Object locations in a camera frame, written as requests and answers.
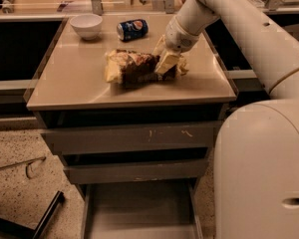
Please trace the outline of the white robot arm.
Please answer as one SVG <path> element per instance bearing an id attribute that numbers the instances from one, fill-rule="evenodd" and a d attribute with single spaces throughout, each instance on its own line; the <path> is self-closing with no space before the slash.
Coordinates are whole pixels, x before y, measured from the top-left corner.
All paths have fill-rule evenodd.
<path id="1" fill-rule="evenodd" d="M 216 239 L 299 239 L 299 41 L 248 0 L 186 0 L 159 49 L 189 51 L 216 19 L 250 66 L 227 78 L 266 95 L 235 110 L 218 132 Z"/>

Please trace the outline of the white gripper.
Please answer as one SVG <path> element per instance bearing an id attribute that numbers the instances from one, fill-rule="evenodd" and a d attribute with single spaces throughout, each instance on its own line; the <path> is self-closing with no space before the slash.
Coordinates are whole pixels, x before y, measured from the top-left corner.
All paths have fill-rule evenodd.
<path id="1" fill-rule="evenodd" d="M 188 52 L 198 40 L 198 35 L 185 31 L 176 17 L 173 17 L 165 28 L 165 35 L 159 38 L 152 52 L 154 56 L 159 56 L 155 72 L 161 75 L 165 74 L 178 63 L 180 53 Z"/>

